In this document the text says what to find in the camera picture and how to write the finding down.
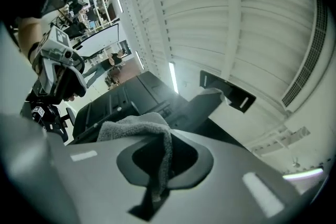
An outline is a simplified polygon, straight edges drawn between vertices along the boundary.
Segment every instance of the sitting person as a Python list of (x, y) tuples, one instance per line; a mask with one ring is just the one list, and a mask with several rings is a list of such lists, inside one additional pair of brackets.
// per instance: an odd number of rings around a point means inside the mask
[(103, 75), (106, 71), (108, 71), (113, 66), (116, 66), (121, 63), (121, 57), (125, 54), (125, 50), (121, 49), (117, 54), (108, 55), (108, 59), (100, 62), (99, 64), (91, 67), (88, 72), (83, 74), (83, 77), (86, 78), (92, 73), (94, 73), (93, 77), (89, 79), (87, 83), (87, 88), (89, 88), (101, 75)]

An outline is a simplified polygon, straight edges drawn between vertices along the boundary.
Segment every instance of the whiteboard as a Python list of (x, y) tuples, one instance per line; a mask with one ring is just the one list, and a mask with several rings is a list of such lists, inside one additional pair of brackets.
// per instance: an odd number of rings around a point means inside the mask
[(115, 24), (84, 40), (77, 52), (81, 56), (90, 57), (99, 50), (119, 41), (119, 25)]

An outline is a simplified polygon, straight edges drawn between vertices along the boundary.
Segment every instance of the air vent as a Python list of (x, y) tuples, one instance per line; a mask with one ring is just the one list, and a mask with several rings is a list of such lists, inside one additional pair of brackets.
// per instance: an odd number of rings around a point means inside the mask
[(301, 65), (294, 81), (287, 89), (285, 95), (282, 97), (282, 105), (287, 108), (293, 100), (299, 95), (303, 87), (310, 78), (316, 64), (320, 58), (324, 40), (326, 38), (328, 21), (327, 7), (322, 0), (316, 0), (316, 24), (311, 46), (305, 55), (305, 60)]

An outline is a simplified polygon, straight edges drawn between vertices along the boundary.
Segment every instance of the wristband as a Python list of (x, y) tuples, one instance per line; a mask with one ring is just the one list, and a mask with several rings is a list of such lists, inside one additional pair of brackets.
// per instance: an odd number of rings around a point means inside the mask
[(34, 50), (36, 50), (36, 48), (38, 47), (38, 45), (39, 45), (39, 42), (34, 43), (34, 44), (32, 45), (32, 47), (30, 48), (29, 52), (28, 52), (28, 61), (29, 61), (30, 63), (31, 63), (31, 61), (30, 61), (30, 57), (31, 57), (31, 55), (32, 55), (32, 52), (33, 52)]

